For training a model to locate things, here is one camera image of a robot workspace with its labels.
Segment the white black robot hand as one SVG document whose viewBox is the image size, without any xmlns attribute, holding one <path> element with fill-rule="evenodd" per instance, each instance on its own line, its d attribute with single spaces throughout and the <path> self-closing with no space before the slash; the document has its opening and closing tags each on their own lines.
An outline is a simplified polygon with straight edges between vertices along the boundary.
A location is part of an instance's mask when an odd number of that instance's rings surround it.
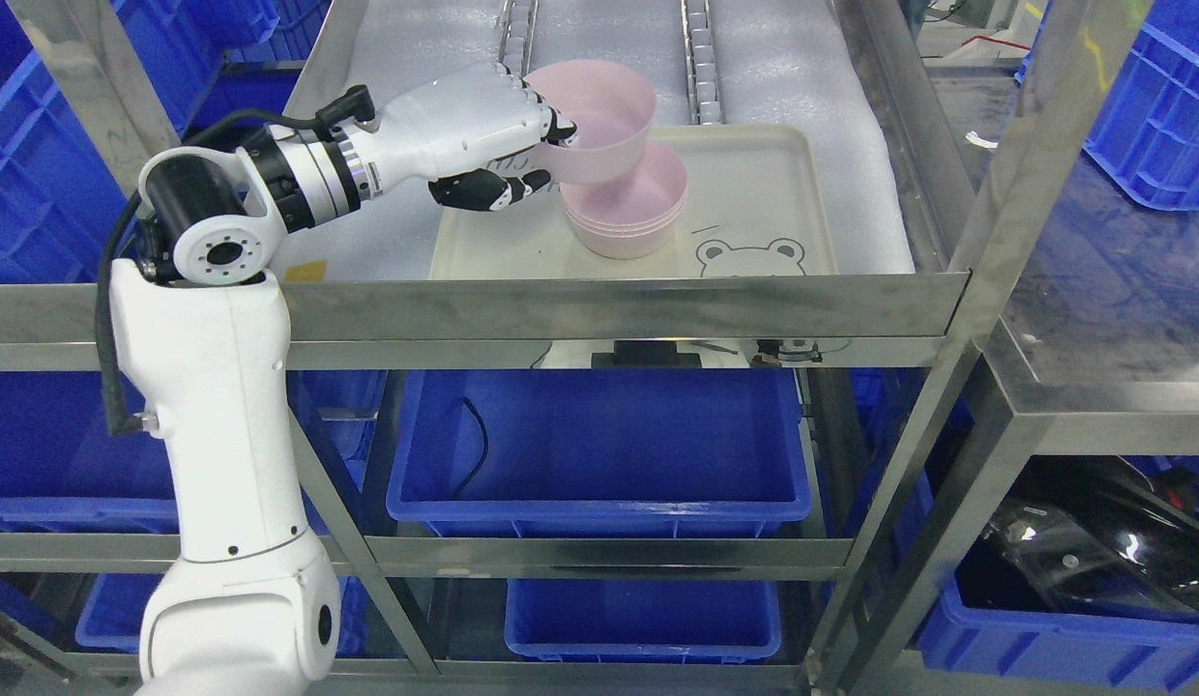
<svg viewBox="0 0 1199 696">
<path fill-rule="evenodd" d="M 502 62 L 481 62 L 402 92 L 370 125 L 348 125 L 347 138 L 375 192 L 423 178 L 440 206 L 490 212 L 546 190 L 552 173 L 507 178 L 488 166 L 541 144 L 572 146 L 577 124 Z"/>
</svg>

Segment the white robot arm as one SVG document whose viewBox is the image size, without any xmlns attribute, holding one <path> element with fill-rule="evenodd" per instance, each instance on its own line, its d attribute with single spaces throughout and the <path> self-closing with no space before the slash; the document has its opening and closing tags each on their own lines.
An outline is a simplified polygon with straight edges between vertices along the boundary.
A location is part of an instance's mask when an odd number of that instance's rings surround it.
<svg viewBox="0 0 1199 696">
<path fill-rule="evenodd" d="M 373 186 L 351 119 L 249 149 L 145 164 L 138 260 L 109 265 L 113 361 L 165 446 L 180 552 L 144 608 L 140 695 L 302 695 L 349 635 L 344 583 L 307 518 L 287 402 L 290 317 L 269 272 L 287 234 L 355 212 Z"/>
</svg>

